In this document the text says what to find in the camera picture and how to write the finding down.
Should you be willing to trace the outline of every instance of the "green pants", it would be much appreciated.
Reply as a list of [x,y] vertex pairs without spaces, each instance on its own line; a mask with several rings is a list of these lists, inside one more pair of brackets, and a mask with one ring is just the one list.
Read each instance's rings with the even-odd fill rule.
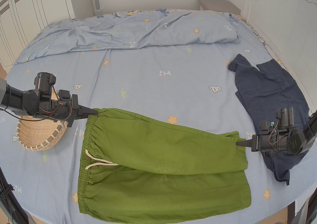
[[81,213],[119,223],[202,219],[250,206],[238,132],[216,135],[120,109],[86,124],[78,179]]

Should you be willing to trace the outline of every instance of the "white headboard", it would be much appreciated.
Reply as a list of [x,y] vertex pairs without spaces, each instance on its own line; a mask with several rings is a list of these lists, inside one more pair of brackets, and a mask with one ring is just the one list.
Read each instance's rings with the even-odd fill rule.
[[270,46],[317,109],[317,0],[247,0],[244,19]]

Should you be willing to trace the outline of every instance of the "nightstand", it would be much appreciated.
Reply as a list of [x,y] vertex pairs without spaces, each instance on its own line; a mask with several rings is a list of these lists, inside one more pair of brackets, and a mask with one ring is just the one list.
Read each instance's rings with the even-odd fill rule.
[[241,10],[228,0],[198,0],[200,10],[211,10],[216,12],[230,12],[240,15]]

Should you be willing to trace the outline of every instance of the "wicker basket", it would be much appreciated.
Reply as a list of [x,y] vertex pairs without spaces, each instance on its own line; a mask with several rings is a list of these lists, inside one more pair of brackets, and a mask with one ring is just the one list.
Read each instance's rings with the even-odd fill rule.
[[[39,120],[32,116],[23,116],[28,120]],[[39,122],[29,122],[19,119],[17,136],[20,144],[27,150],[44,151],[52,148],[61,139],[67,129],[66,121],[53,122],[46,119]]]

